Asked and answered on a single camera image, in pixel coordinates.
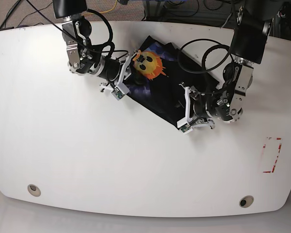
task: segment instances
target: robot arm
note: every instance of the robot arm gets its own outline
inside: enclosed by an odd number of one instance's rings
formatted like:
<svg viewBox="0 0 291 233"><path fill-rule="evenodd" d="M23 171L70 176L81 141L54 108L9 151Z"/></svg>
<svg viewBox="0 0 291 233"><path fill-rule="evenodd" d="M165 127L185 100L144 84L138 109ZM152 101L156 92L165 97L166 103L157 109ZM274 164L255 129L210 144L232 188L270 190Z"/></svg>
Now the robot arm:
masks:
<svg viewBox="0 0 291 233"><path fill-rule="evenodd" d="M86 1L54 0L53 2L56 18L64 20L62 27L66 33L63 33L63 38L67 44L71 72L91 73L106 79L111 87L102 83L102 91L110 90L118 100L121 99L129 92L123 81L131 74L129 70L131 57L126 56L125 62L122 63L111 59L114 51L113 33L107 20L98 12L91 10L103 19L110 33L106 43L92 45L89 38L92 31L91 24L81 15L83 11L87 11ZM227 65L223 72L225 80L223 88L217 92L201 93L195 87L186 87L181 83L185 92L186 111L185 117L178 121L180 130L188 133L196 127L214 128L213 118L228 123L240 119L246 91L252 82L251 66L253 63L261 63L272 18L283 2L284 0L245 1L238 14L237 29L231 45L231 53L235 55L235 61ZM111 48L107 56L102 55L105 47Z"/></svg>
<svg viewBox="0 0 291 233"><path fill-rule="evenodd" d="M186 116L178 121L178 128L183 133L202 126L213 129L213 118L226 123L240 119L246 91L252 82L252 64L261 63L272 18L283 3L284 0L246 0L240 8L231 43L231 53L235 55L235 60L224 69L225 83L221 92L201 93L195 87L181 84L186 98ZM205 53L203 60L211 51Z"/></svg>
<svg viewBox="0 0 291 233"><path fill-rule="evenodd" d="M88 10L85 0L54 0L53 2L55 17L62 18L64 21L62 23L63 38L67 44L70 71L78 74L90 73L107 80L107 83L100 85L101 90L110 90L118 100L121 99L129 92L123 84L123 80L131 74L129 70L130 55L127 54L124 62L111 58L115 46L112 42L113 32L109 22L100 13ZM81 15L84 11L100 16L105 22L109 30L107 42L92 45L89 38L92 27ZM102 55L105 47L110 48L107 56Z"/></svg>

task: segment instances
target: silver bracket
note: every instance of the silver bracket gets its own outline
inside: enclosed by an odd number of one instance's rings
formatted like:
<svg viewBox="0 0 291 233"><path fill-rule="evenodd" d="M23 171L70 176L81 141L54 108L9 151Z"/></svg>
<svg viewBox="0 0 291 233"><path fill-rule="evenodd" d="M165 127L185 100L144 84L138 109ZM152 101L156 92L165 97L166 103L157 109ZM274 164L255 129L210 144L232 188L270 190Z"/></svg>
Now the silver bracket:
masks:
<svg viewBox="0 0 291 233"><path fill-rule="evenodd" d="M63 30L68 32L73 37L76 37L74 31L73 21L68 21L62 24ZM71 72L75 73L77 69L80 68L80 56L78 51L78 43L71 39L69 36L63 33L63 38L67 44L67 54L69 58L69 63L71 64Z"/></svg>
<svg viewBox="0 0 291 233"><path fill-rule="evenodd" d="M230 116L234 121L237 121L243 114L242 106L246 97L247 88L250 85L253 68L246 65L242 65L240 74L236 83L235 93L230 104Z"/></svg>
<svg viewBox="0 0 291 233"><path fill-rule="evenodd" d="M86 38L85 38L84 35L82 35L82 34L80 33L80 28L79 28L80 23L77 21L77 22L75 23L75 25L76 25L76 30L77 30L77 34L78 34L78 36L81 37L81 38L83 39L83 44L86 46Z"/></svg>

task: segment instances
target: cartoon sun print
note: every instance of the cartoon sun print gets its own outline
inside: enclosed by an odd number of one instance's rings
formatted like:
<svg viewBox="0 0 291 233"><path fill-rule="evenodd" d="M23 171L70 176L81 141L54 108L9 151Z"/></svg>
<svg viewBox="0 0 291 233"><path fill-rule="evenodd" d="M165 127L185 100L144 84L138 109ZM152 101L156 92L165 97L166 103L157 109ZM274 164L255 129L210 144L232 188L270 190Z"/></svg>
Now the cartoon sun print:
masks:
<svg viewBox="0 0 291 233"><path fill-rule="evenodd" d="M141 52L139 50L133 61L135 69L150 80L153 80L160 74L166 76L163 72L165 67L163 67L161 58L153 52Z"/></svg>

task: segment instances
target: yellow cable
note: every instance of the yellow cable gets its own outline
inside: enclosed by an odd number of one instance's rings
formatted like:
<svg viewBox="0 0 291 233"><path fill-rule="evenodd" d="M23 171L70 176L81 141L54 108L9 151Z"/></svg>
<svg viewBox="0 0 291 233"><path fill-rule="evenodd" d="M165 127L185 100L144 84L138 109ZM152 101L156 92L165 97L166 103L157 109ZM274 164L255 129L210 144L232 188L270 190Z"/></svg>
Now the yellow cable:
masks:
<svg viewBox="0 0 291 233"><path fill-rule="evenodd" d="M102 11L102 12L100 12L100 13L101 13L101 14L104 14L104 13L108 13L108 12L110 12L110 11L113 11L113 10L115 9L116 5L117 5L117 0L115 0L114 7L113 7L112 9L110 9L110 10L108 10L108 11ZM84 16L90 16L90 15L92 15L92 13L85 14Z"/></svg>

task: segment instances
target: black cloth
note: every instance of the black cloth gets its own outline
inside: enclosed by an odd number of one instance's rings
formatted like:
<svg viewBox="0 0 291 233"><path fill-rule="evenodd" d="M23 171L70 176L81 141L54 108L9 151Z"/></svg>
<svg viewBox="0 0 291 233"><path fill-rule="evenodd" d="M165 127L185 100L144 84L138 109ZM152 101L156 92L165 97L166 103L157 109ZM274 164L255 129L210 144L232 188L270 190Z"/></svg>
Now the black cloth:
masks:
<svg viewBox="0 0 291 233"><path fill-rule="evenodd" d="M125 81L129 88L128 96L177 127L177 122L185 117L184 89L179 84L184 82L185 86L205 91L205 77L179 67L178 49L172 43L164 45L149 36L140 51L142 57L131 62L132 75ZM201 66L184 53L181 61L189 69L201 70ZM216 89L219 82L207 75L210 90Z"/></svg>

